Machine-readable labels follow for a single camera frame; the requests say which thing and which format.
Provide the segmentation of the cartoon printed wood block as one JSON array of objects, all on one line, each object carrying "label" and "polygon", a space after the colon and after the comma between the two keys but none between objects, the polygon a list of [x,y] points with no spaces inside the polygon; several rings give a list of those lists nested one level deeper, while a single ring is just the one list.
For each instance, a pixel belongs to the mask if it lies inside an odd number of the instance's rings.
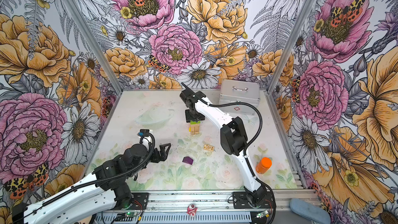
[{"label": "cartoon printed wood block", "polygon": [[210,151],[210,152],[213,152],[215,150],[215,148],[213,146],[208,145],[208,144],[205,144],[203,146],[203,149],[206,150],[206,151]]}]

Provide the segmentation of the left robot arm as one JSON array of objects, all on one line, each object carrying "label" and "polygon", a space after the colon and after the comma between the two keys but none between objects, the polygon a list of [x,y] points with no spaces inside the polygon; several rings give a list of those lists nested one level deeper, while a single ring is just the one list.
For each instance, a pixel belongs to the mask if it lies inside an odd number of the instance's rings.
[{"label": "left robot arm", "polygon": [[37,203],[21,203],[14,207],[12,223],[74,223],[98,212],[129,209],[136,200],[127,179],[149,163],[166,161],[171,148],[170,143],[157,147],[148,129],[141,129],[138,136],[138,143],[105,161],[77,183]]}]

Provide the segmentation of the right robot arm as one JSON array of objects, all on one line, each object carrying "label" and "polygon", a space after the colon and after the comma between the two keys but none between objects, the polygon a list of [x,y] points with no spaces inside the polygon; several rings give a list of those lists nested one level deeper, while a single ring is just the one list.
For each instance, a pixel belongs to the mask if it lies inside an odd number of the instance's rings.
[{"label": "right robot arm", "polygon": [[[245,102],[213,104],[202,92],[194,92],[183,84],[180,98],[187,109],[186,121],[198,122],[210,120],[220,130],[220,144],[222,149],[234,158],[244,182],[244,190],[249,205],[259,207],[265,196],[271,191],[270,187],[262,182],[255,173],[248,148],[259,137],[263,128],[263,118],[260,111],[253,105]],[[246,106],[254,110],[259,118],[259,127],[252,139],[248,139],[246,128],[240,117],[231,117],[221,109],[229,106]]]}]

